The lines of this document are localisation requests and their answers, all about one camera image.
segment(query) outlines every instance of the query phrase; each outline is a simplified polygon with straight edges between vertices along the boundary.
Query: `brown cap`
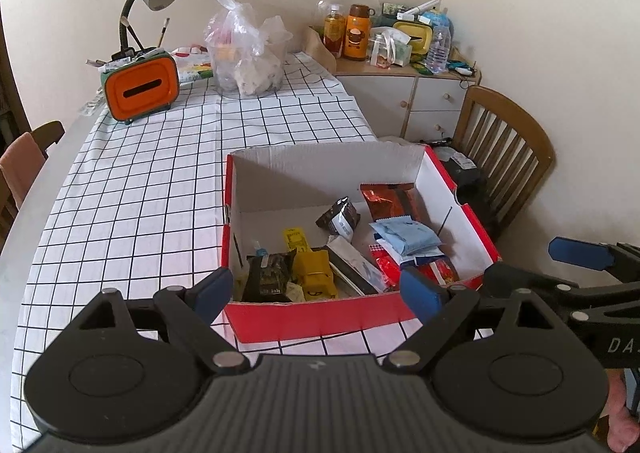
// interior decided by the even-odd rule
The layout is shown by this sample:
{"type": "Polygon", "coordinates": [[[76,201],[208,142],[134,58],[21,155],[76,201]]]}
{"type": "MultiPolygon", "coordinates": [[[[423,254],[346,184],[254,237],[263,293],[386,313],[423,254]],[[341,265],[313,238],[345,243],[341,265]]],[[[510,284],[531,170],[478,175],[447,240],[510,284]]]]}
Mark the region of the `brown cap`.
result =
{"type": "Polygon", "coordinates": [[[369,17],[369,5],[358,5],[353,4],[349,9],[349,16],[354,16],[358,18],[368,18],[369,17]]]}

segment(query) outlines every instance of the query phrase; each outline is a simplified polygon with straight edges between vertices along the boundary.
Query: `red cardboard box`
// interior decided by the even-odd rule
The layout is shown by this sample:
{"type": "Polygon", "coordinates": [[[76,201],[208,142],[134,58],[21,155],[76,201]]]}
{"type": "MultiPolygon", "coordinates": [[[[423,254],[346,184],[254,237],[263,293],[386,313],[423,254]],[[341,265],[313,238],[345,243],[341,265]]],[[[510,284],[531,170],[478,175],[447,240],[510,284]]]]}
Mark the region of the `red cardboard box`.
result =
{"type": "MultiPolygon", "coordinates": [[[[372,220],[360,184],[401,182],[415,183],[429,225],[461,281],[479,287],[484,270],[499,259],[494,244],[473,211],[456,202],[455,185],[431,148],[392,142],[269,146],[230,154],[222,265],[235,278],[246,277],[246,256],[255,252],[254,242],[269,253],[286,252],[282,233],[289,227],[302,227],[310,246],[325,245],[328,235],[316,220],[344,196],[362,216],[352,243],[372,261],[372,220]]],[[[325,336],[414,318],[398,292],[307,303],[232,301],[225,311],[243,343],[325,336]]]]}

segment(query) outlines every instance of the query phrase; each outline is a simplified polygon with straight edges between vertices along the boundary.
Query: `white tablecloth with black grid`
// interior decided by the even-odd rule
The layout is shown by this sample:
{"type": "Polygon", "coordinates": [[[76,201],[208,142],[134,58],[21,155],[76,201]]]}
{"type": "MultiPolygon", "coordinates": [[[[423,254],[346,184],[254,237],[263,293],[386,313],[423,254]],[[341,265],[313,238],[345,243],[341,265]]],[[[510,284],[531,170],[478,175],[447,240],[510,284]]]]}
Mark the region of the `white tablecloth with black grid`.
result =
{"type": "MultiPolygon", "coordinates": [[[[283,87],[268,97],[221,97],[202,80],[182,85],[168,112],[130,126],[106,108],[100,115],[53,205],[20,308],[11,387],[16,451],[39,435],[24,402],[27,371],[101,289],[149,298],[168,285],[192,287],[218,267],[229,152],[375,139],[354,98],[313,59],[290,54],[285,69],[283,87]]],[[[224,314],[212,327],[232,334],[224,314]]],[[[258,353],[383,357],[418,327],[411,321],[338,336],[233,344],[252,362],[258,353]]]]}

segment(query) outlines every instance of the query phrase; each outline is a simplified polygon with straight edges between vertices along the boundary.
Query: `drawer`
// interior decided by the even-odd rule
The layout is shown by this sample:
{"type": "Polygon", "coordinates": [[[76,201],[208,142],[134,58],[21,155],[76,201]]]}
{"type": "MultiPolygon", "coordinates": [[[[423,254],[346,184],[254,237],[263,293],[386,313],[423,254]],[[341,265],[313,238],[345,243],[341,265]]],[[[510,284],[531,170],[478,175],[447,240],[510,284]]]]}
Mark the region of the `drawer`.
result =
{"type": "Polygon", "coordinates": [[[412,111],[434,112],[462,109],[466,89],[453,79],[420,78],[415,91],[412,111]]]}
{"type": "Polygon", "coordinates": [[[341,76],[338,78],[362,111],[377,137],[400,137],[414,78],[398,76],[341,76]]]}
{"type": "Polygon", "coordinates": [[[404,138],[409,142],[420,140],[437,140],[445,137],[453,137],[458,124],[460,112],[415,112],[409,115],[409,124],[406,127],[404,138]],[[436,129],[436,125],[444,130],[444,134],[436,129]]]}

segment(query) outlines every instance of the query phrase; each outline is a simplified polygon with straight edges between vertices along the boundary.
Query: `circular disc cover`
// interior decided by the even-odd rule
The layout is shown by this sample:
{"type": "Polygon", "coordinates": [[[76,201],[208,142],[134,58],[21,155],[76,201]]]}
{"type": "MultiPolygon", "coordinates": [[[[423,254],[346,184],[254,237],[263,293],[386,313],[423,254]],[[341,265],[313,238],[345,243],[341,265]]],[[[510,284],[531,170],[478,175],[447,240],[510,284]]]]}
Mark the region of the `circular disc cover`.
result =
{"type": "Polygon", "coordinates": [[[25,381],[25,399],[42,431],[79,442],[123,442],[175,422],[199,392],[194,359],[167,343],[114,328],[70,337],[60,334],[25,381]]]}
{"type": "Polygon", "coordinates": [[[587,348],[546,329],[464,343],[436,365],[433,386],[462,422],[491,435],[539,441],[584,431],[607,398],[587,348]]]}

